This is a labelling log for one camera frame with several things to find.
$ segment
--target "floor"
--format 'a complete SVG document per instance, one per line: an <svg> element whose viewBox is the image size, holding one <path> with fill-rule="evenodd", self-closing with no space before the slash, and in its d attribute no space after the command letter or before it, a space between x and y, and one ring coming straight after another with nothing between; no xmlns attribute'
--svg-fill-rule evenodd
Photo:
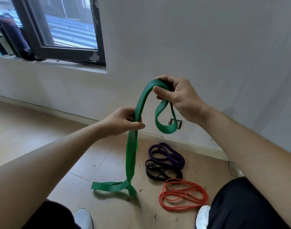
<svg viewBox="0 0 291 229"><path fill-rule="evenodd" d="M40 146L66 136L86 125L0 102L0 165ZM140 139L132 185L138 200L125 191L94 192L93 181L122 181L125 176L126 135L96 142L72 167L49 195L49 199L67 206L72 212L79 208L90 211L96 229L194 228L197 210L170 213L158 203L163 183L153 182L145 173L145 161L151 141ZM234 178L229 163L193 152L176 149L186 165L184 179L203 186L209 204L218 190Z"/></svg>

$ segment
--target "orange resistance band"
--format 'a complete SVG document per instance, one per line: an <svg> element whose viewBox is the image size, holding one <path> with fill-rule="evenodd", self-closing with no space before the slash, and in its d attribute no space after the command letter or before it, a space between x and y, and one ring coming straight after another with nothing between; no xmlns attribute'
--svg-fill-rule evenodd
<svg viewBox="0 0 291 229"><path fill-rule="evenodd" d="M185 188L185 189L178 189L178 190L170 190L168 189L168 185L171 184L186 184L189 185L191 187L189 188ZM199 191L202 193L203 198L197 198L191 194L189 194L190 192L193 191ZM172 195L172 196L177 196L178 198L176 199L169 199L167 196ZM167 200L169 202L175 202L178 201L180 199L185 199L188 200L190 202L195 203L195 205L187 205L187 206L166 206L163 201ZM163 191L162 193L160 193L160 195L158 196L158 201L160 203L160 205L168 211L184 211L184 210L190 210L193 208L197 208L200 206L203 206L206 204L208 200L208 194L205 191L205 189L203 187L201 187L200 185L193 183L193 182L188 182L186 180L182 180L182 179L178 179L178 178L171 178L168 179L165 184L163 185Z"/></svg>

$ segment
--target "shoe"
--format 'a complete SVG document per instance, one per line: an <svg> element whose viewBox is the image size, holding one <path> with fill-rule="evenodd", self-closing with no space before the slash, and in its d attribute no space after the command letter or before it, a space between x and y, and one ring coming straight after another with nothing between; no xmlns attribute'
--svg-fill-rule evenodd
<svg viewBox="0 0 291 229"><path fill-rule="evenodd" d="M74 214L73 218L75 223L81 227L81 229L94 229L94 224L90 213L85 209L78 209Z"/></svg>
<svg viewBox="0 0 291 229"><path fill-rule="evenodd" d="M209 210L211 206L202 206L197 213L197 218L195 220L195 229L206 229L209 219Z"/></svg>

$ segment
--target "window frame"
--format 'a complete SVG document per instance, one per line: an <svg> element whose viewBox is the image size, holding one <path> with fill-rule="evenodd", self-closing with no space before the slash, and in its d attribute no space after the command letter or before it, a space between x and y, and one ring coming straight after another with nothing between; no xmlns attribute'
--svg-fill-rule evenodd
<svg viewBox="0 0 291 229"><path fill-rule="evenodd" d="M30 47L33 49L36 57L45 59L58 59L98 66L106 66L105 53L103 46L102 30L99 9L95 5L95 0L90 0L90 8L93 16L94 29L97 39L98 49L71 48L59 46L47 46L44 44L44 37L52 39L52 35L40 6L39 0L31 0L33 10L31 9L29 0L11 0L17 15L21 21L25 35ZM37 20L41 20L43 24L39 26Z"/></svg>

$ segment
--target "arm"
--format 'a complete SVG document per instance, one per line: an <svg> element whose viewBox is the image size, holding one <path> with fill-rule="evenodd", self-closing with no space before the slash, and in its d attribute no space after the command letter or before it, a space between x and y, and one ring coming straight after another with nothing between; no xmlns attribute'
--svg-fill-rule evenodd
<svg viewBox="0 0 291 229"><path fill-rule="evenodd" d="M200 125L291 227L291 153L208 106L186 79L161 76L175 92L153 90Z"/></svg>
<svg viewBox="0 0 291 229"><path fill-rule="evenodd" d="M144 128L132 108L0 166L0 229L22 228L59 181L97 140Z"/></svg>

